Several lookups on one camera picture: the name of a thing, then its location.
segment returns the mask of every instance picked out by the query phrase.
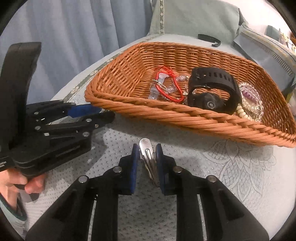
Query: light blue cloth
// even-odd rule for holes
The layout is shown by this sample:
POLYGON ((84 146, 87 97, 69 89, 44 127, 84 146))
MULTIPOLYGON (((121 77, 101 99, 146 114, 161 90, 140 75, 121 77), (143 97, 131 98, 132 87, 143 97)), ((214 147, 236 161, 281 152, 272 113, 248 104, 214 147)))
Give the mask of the light blue cloth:
POLYGON ((0 194, 0 209, 6 216, 7 220, 10 222, 11 226, 23 239, 25 239, 25 236, 27 234, 27 230, 25 228, 27 214, 23 209, 21 202, 17 202, 17 211, 15 212, 11 209, 4 197, 0 194))
POLYGON ((150 0, 29 0, 0 37, 0 67, 11 44, 42 42, 28 103, 50 100, 105 55, 147 35, 150 0))
POLYGON ((240 14, 238 7, 219 0, 157 0, 150 34, 161 33, 161 21, 166 34, 205 34, 231 44, 237 36, 240 14))

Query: metal tool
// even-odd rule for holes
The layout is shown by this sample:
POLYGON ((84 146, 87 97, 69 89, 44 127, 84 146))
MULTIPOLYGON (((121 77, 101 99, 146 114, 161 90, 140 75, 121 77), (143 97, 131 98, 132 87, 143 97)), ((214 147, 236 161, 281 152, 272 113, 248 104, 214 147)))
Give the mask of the metal tool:
POLYGON ((139 142, 141 157, 144 160, 145 167, 148 171, 149 177, 156 187, 159 187, 159 180, 157 176, 156 160, 151 141, 148 138, 142 138, 139 142))

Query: dotted fabric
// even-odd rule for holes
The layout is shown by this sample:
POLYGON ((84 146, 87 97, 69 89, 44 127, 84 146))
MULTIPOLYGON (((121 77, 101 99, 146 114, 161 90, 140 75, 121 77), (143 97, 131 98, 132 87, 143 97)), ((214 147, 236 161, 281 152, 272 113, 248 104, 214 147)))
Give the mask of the dotted fabric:
MULTIPOLYGON (((84 104, 85 88, 71 101, 84 104)), ((200 136, 116 114, 112 124, 97 130, 88 153, 49 172, 46 189, 39 199, 26 203, 31 227, 80 175, 102 175, 130 155, 134 143, 147 137, 153 146, 162 144, 165 155, 193 175, 216 175, 250 210, 270 237, 280 229, 295 203, 295 150, 256 147, 214 137, 200 136)), ((152 185, 140 161, 137 186, 132 196, 119 196, 118 240, 174 240, 176 238, 176 197, 163 196, 152 185)))

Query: black strap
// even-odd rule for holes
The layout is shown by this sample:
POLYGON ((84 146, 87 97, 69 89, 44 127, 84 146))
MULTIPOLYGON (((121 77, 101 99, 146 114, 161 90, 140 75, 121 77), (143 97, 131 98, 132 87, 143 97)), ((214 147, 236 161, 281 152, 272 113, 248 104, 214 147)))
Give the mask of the black strap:
POLYGON ((210 43, 215 43, 215 44, 212 44, 212 47, 219 47, 221 45, 221 41, 219 39, 216 39, 216 38, 209 36, 209 35, 198 34, 197 39, 207 41, 210 43))
POLYGON ((199 67, 192 70, 192 74, 188 82, 189 92, 187 101, 189 106, 201 108, 198 103, 198 101, 200 101, 199 94, 193 94, 193 91, 196 88, 220 89, 229 93, 230 97, 228 100, 224 101, 221 99, 221 101, 225 104, 223 108, 219 108, 218 110, 209 108, 216 112, 233 114, 237 108, 237 104, 242 101, 237 81, 232 75, 223 69, 214 67, 199 67))

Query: finger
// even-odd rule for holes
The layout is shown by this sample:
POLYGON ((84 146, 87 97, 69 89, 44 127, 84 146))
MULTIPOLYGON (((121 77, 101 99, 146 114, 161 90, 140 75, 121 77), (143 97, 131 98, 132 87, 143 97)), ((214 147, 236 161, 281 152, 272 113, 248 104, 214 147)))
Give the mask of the finger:
POLYGON ((28 193, 28 194, 31 194, 31 193, 42 193, 43 191, 44 191, 44 187, 27 187, 27 186, 25 186, 25 191, 26 191, 26 193, 28 193))
POLYGON ((25 191, 28 194, 42 192, 44 190, 44 180, 46 176, 46 174, 43 174, 30 180, 25 186, 25 191))
POLYGON ((47 174, 44 173, 38 177, 33 178, 31 181, 34 181, 36 183, 37 187, 43 187, 45 178, 47 177, 47 174))
POLYGON ((1 172, 1 182, 5 185, 12 186, 13 184, 27 184, 28 180, 20 171, 15 168, 7 169, 1 172))
POLYGON ((14 185, 12 185, 12 186, 10 186, 8 188, 9 188, 9 191, 11 191, 11 192, 15 192, 15 193, 19 193, 20 192, 20 190, 16 186, 14 186, 14 185))

